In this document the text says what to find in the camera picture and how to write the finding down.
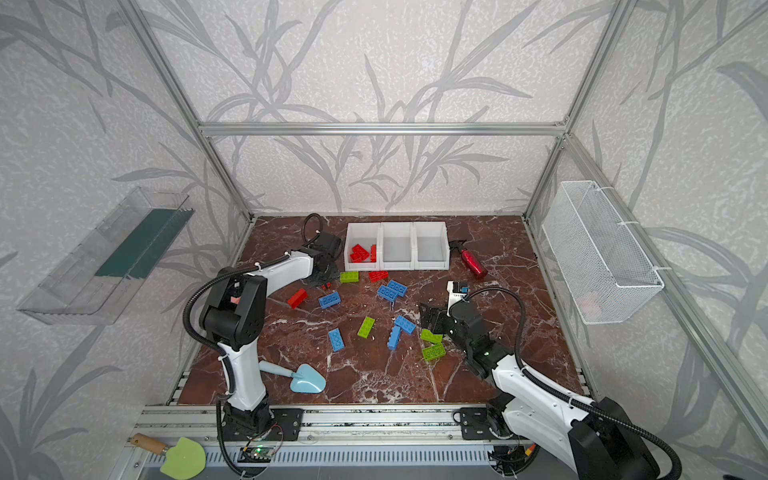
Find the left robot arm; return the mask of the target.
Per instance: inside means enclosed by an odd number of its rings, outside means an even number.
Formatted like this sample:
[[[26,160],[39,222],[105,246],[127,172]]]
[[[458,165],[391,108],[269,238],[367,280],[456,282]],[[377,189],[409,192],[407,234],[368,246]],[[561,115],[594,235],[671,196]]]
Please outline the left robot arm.
[[[227,390],[217,400],[218,426],[246,435],[271,429],[274,417],[257,352],[267,299],[297,281],[331,281],[338,275],[342,246],[341,238],[320,226],[276,259],[220,270],[187,300],[182,311],[186,333],[217,354],[225,375]]]

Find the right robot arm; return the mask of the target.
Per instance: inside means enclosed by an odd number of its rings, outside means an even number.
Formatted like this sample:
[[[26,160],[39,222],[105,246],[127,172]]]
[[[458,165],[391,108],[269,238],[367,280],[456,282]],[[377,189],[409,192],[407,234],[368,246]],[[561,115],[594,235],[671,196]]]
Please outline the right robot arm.
[[[531,367],[522,358],[527,310],[522,298],[495,289],[519,307],[515,344],[491,338],[473,303],[474,292],[449,282],[446,306],[419,306],[420,323],[445,334],[464,353],[468,368],[499,392],[492,432],[522,436],[571,468],[581,479],[678,479],[683,473],[677,452],[655,434],[631,422],[610,398],[595,401],[571,391]]]

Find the green lego top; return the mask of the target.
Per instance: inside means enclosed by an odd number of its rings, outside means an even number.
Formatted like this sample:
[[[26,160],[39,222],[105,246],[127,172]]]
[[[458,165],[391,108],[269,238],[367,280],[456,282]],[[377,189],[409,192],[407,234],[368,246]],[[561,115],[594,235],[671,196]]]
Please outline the green lego top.
[[[358,283],[360,281],[360,273],[358,271],[345,271],[340,273],[340,282],[342,284]]]

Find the green lego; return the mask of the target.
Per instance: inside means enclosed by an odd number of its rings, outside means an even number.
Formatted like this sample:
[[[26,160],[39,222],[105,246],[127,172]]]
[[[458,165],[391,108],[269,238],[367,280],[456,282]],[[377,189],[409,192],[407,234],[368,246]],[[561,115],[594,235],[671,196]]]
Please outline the green lego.
[[[358,271],[345,271],[340,273],[340,282],[342,284],[358,283],[360,281],[360,273]]]
[[[361,338],[367,339],[370,336],[374,325],[375,325],[374,318],[365,317],[357,332],[357,335]]]
[[[443,358],[446,355],[446,350],[442,343],[432,344],[431,346],[422,350],[422,357],[425,361],[431,362]]]
[[[442,334],[435,334],[428,329],[422,329],[420,332],[420,338],[431,344],[440,344],[443,340]]]

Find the white left bin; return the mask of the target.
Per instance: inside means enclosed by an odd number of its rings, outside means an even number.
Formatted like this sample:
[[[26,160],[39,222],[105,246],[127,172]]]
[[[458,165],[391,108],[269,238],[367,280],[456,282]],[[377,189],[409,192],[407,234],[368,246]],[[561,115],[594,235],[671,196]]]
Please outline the white left bin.
[[[349,223],[346,231],[344,245],[344,264],[347,271],[378,271],[381,269],[379,256],[380,223]],[[350,261],[351,249],[355,244],[361,245],[369,251],[373,244],[377,245],[377,262],[372,263],[370,258],[364,263],[352,263]]]

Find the white bin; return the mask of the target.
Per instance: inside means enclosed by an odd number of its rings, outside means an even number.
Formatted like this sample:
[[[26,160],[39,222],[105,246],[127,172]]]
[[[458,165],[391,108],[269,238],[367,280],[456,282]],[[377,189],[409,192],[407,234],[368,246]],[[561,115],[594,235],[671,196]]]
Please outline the white bin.
[[[349,223],[346,231],[344,245],[344,264],[347,271],[378,271],[381,269],[379,256],[380,223]],[[350,261],[351,249],[355,244],[361,245],[369,251],[373,244],[377,245],[377,262],[372,263],[370,258],[364,263],[352,263]]]
[[[445,222],[416,222],[415,269],[443,271],[449,269],[450,248]]]
[[[383,222],[380,247],[381,266],[386,271],[414,268],[412,222]]]

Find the green lego lower middle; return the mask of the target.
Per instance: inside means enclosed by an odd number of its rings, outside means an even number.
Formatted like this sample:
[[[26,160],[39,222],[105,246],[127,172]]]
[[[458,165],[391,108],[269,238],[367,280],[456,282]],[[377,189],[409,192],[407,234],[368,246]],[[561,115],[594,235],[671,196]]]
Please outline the green lego lower middle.
[[[431,344],[440,344],[443,340],[442,334],[435,334],[428,329],[422,329],[420,332],[420,338]]]

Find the green lego bottom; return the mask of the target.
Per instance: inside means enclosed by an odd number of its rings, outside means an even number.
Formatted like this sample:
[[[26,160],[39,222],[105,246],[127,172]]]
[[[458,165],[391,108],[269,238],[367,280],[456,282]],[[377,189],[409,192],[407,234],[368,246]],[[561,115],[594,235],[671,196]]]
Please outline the green lego bottom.
[[[431,362],[443,358],[446,355],[446,350],[442,343],[432,344],[431,346],[422,350],[422,357],[425,361]]]

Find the white middle bin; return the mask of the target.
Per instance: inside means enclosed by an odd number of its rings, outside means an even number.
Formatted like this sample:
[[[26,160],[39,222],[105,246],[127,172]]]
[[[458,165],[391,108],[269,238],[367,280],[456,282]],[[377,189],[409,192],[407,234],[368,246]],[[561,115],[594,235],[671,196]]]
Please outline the white middle bin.
[[[386,271],[414,268],[412,222],[383,222],[380,247],[381,266]]]

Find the blue lego upright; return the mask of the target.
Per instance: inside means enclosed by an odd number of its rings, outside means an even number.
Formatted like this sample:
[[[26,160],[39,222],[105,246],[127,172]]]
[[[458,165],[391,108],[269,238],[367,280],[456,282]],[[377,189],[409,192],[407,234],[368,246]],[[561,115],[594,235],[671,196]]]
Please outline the blue lego upright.
[[[387,342],[387,347],[389,350],[394,351],[399,343],[399,339],[401,336],[402,329],[399,326],[395,326],[391,332],[390,336]]]

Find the white right bin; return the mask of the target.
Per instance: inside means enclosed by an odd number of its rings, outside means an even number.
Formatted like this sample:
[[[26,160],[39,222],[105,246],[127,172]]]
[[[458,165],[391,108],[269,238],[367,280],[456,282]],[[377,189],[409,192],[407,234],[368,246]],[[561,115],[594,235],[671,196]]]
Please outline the white right bin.
[[[449,269],[450,248],[445,222],[416,222],[415,269],[443,271]]]

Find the green lego centre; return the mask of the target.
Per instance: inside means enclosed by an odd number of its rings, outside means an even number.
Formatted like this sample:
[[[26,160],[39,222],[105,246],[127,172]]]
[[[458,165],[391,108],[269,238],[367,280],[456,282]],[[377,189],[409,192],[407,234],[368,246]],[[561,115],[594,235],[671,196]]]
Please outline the green lego centre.
[[[375,325],[374,318],[365,317],[357,332],[357,335],[361,338],[367,339],[370,336],[374,325]]]

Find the light blue toy shovel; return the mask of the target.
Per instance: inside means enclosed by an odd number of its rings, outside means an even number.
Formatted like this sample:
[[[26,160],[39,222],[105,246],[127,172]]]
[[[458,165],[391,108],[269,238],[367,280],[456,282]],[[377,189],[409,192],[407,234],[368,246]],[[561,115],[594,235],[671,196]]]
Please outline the light blue toy shovel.
[[[261,372],[282,376],[290,379],[290,389],[294,393],[320,394],[326,388],[326,379],[308,364],[301,364],[296,370],[260,361]]]

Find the electronics board left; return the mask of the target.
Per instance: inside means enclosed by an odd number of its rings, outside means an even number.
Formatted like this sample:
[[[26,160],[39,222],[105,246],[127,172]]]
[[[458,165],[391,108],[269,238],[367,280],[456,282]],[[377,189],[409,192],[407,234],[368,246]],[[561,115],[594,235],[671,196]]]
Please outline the electronics board left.
[[[271,463],[277,458],[281,447],[280,443],[245,445],[239,449],[237,462],[244,465]]]

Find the clear plastic wall tray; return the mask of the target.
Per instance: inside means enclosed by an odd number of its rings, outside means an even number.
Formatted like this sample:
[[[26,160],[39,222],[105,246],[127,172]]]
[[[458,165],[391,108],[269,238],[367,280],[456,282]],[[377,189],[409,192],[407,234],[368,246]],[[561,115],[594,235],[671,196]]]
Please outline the clear plastic wall tray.
[[[187,194],[134,188],[17,310],[47,325],[115,323],[193,214]]]

